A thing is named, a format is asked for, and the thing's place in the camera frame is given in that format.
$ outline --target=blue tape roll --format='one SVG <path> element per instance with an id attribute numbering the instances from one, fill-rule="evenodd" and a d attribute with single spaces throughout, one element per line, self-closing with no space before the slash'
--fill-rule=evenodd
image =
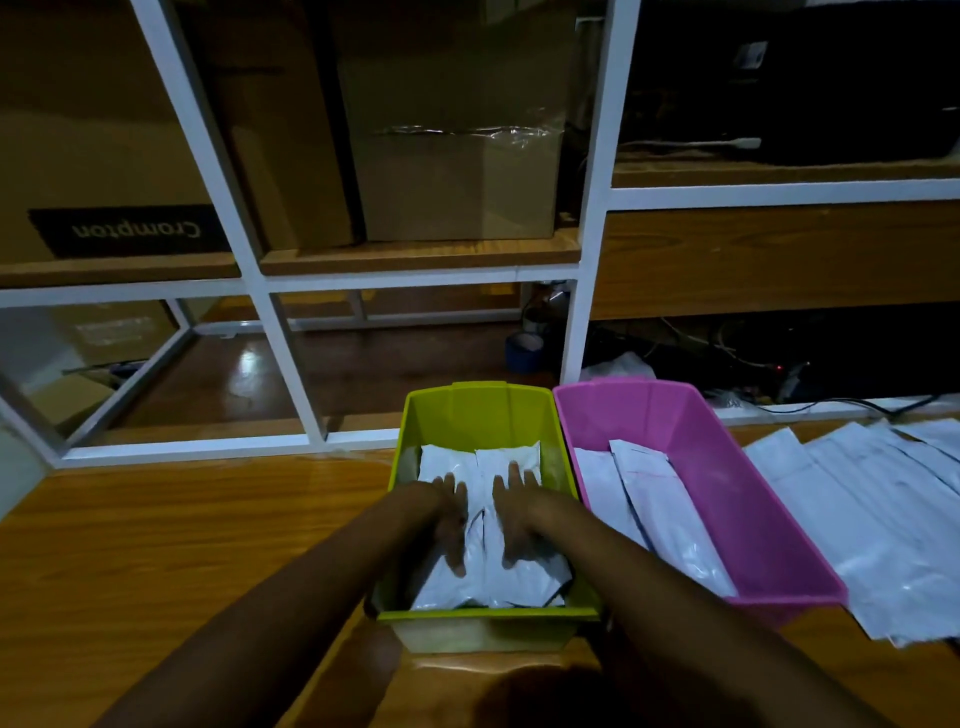
<path id="1" fill-rule="evenodd" d="M 538 372 L 543 359 L 543 337 L 527 331 L 512 333 L 507 337 L 504 353 L 508 371 L 517 375 Z"/>

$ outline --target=black label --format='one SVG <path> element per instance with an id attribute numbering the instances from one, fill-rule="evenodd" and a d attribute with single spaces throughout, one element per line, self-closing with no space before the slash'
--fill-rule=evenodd
<path id="1" fill-rule="evenodd" d="M 56 257 L 219 253 L 230 245 L 213 205 L 62 207 L 27 211 Z"/>

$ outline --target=bin handle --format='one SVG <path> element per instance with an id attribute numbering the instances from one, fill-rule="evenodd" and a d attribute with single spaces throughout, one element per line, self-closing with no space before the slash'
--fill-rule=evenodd
<path id="1" fill-rule="evenodd" d="M 476 387 L 506 387 L 507 382 L 492 379 L 489 381 L 455 381 L 450 385 L 451 389 L 473 389 Z"/>

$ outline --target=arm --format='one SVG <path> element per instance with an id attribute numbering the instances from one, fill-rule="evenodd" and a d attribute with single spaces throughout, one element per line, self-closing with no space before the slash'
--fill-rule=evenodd
<path id="1" fill-rule="evenodd" d="M 424 529 L 463 563 L 467 490 L 410 483 L 253 587 L 124 694 L 95 723 L 273 725 L 317 668 L 364 592 Z"/>
<path id="2" fill-rule="evenodd" d="M 516 464 L 493 499 L 508 557 L 542 537 L 601 595 L 627 637 L 702 725 L 890 726 L 780 635 L 596 519 Z M 743 719 L 744 712 L 753 721 Z"/>

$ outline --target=cardboard box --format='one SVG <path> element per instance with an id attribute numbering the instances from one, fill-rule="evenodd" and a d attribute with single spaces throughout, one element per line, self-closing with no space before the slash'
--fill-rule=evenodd
<path id="1" fill-rule="evenodd" d="M 31 210 L 153 207 L 158 224 L 166 206 L 209 206 L 129 4 L 3 4 L 0 65 L 0 263 L 54 259 Z M 115 217 L 99 236 L 84 220 L 86 240 L 135 253 L 144 237 L 110 237 Z"/>
<path id="2" fill-rule="evenodd" d="M 264 245 L 351 242 L 308 33 L 252 4 L 197 37 Z M 2 4 L 0 64 L 0 264 L 229 250 L 128 2 Z"/>
<path id="3" fill-rule="evenodd" d="M 62 376 L 28 399 L 37 412 L 64 437 L 107 401 L 113 390 L 79 374 Z"/>
<path id="4" fill-rule="evenodd" d="M 177 331 L 158 301 L 58 305 L 50 315 L 89 367 L 149 359 Z"/>
<path id="5" fill-rule="evenodd" d="M 328 6 L 368 238 L 550 237 L 572 3 Z"/>
<path id="6" fill-rule="evenodd" d="M 300 0 L 179 5 L 206 92 L 271 250 L 354 241 Z M 344 154 L 349 154 L 343 140 Z"/>

